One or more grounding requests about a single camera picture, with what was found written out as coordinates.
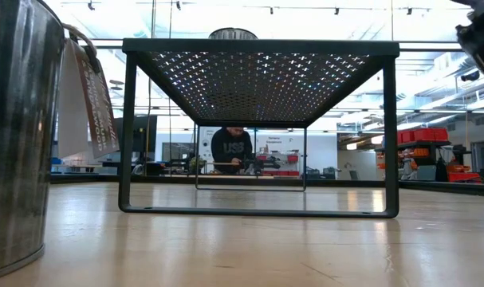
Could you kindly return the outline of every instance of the black sweatshirt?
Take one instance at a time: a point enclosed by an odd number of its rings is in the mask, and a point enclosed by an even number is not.
[[[219,129],[211,139],[211,154],[216,163],[230,163],[234,158],[252,159],[252,143],[248,132],[243,132],[239,137],[232,136],[226,128]],[[221,172],[233,174],[242,167],[215,165],[215,169]]]

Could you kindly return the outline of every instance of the ceiling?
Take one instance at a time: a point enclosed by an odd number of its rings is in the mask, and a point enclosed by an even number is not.
[[[155,1],[152,20],[153,1],[104,0],[93,1],[91,6],[89,0],[46,1],[63,22],[77,26],[93,39],[151,34],[207,38],[216,29],[239,27],[269,39],[454,41],[454,27],[466,24],[469,11],[447,0],[197,0],[179,2],[179,6],[177,1]],[[108,81],[124,81],[125,55],[120,49],[101,49],[98,58]],[[396,60],[396,100],[398,109],[403,110],[398,112],[400,123],[416,120],[425,124],[446,117],[442,113],[424,115],[416,111],[419,109],[484,108],[484,90],[478,92],[477,88],[484,88],[483,76],[475,82],[459,80],[461,74],[472,70],[473,63],[463,53],[401,53]],[[171,113],[181,116],[183,122],[190,120],[156,85],[149,84],[142,71],[138,72],[136,87],[136,113],[146,114],[152,106],[157,109],[151,114]],[[115,116],[122,116],[124,86],[110,84],[110,88],[115,88],[110,90]],[[382,92],[380,72],[310,129],[382,131]]]

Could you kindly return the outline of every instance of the perforated metal tabletop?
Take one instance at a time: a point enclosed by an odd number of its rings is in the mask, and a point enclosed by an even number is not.
[[[393,42],[124,39],[200,126],[306,128],[399,56]]]

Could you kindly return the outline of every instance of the hanging tag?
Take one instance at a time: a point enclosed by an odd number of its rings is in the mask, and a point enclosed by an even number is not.
[[[59,99],[57,101],[57,156],[64,158],[88,150],[88,114],[73,45],[66,39]]]
[[[77,59],[85,107],[89,119],[92,153],[95,158],[119,150],[118,136],[114,126],[111,99],[101,63],[96,56],[87,53],[73,43]]]

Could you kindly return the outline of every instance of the metal bucket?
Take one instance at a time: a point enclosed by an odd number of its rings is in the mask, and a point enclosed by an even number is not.
[[[246,29],[222,28],[215,30],[209,36],[210,39],[232,39],[232,40],[257,40],[258,37]]]
[[[0,0],[0,276],[42,255],[64,40],[43,1]]]

